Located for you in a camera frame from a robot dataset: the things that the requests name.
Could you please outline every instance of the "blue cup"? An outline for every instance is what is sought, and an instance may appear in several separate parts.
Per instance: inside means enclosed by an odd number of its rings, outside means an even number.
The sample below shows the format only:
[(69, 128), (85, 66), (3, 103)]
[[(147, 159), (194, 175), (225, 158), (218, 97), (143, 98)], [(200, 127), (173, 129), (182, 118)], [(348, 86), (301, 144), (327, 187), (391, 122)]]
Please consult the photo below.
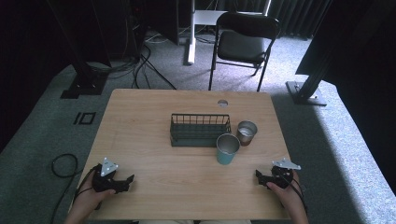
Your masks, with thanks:
[(233, 160), (239, 149), (239, 140), (230, 133), (224, 133), (217, 140), (218, 162), (222, 165), (228, 165)]

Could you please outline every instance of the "wire basket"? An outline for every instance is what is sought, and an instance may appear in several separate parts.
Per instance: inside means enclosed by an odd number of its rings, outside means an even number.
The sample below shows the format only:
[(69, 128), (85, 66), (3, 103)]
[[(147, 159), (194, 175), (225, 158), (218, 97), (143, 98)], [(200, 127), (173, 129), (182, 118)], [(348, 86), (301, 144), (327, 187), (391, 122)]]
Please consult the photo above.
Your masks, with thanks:
[(229, 115), (172, 114), (172, 147), (215, 147), (218, 137), (230, 132)]

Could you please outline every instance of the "person's left hand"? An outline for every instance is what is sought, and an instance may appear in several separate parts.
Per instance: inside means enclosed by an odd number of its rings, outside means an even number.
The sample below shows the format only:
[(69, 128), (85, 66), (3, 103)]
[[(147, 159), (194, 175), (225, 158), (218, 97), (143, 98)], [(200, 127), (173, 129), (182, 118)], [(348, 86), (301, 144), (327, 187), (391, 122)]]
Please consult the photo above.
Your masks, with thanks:
[(81, 186), (79, 195), (74, 200), (73, 206), (66, 218), (66, 223), (81, 223), (84, 221), (90, 213), (97, 207), (97, 205), (109, 197), (115, 194), (114, 189), (108, 189), (102, 192), (96, 192), (92, 188), (92, 178), (94, 172), (92, 172), (85, 183)]

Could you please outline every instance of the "black chair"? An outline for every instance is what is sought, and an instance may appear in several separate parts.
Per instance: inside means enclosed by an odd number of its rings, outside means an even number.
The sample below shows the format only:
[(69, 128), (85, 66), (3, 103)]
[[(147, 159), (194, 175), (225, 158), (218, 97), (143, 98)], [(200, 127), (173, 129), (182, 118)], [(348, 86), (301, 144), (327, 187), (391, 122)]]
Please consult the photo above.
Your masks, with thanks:
[(271, 47), (280, 32), (277, 19), (263, 15), (226, 12), (216, 22), (216, 40), (210, 69), (209, 90), (212, 89), (213, 71), (216, 63), (255, 68), (253, 76), (262, 67), (260, 91)]

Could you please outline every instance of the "chair backrest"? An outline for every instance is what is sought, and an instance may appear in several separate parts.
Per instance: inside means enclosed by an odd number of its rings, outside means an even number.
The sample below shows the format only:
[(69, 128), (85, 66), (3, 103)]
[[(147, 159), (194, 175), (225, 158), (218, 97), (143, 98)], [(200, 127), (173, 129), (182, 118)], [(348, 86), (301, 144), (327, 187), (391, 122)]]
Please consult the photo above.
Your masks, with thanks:
[(238, 12), (225, 12), (217, 20), (219, 28), (231, 29), (241, 35), (276, 39), (280, 33), (277, 19)]

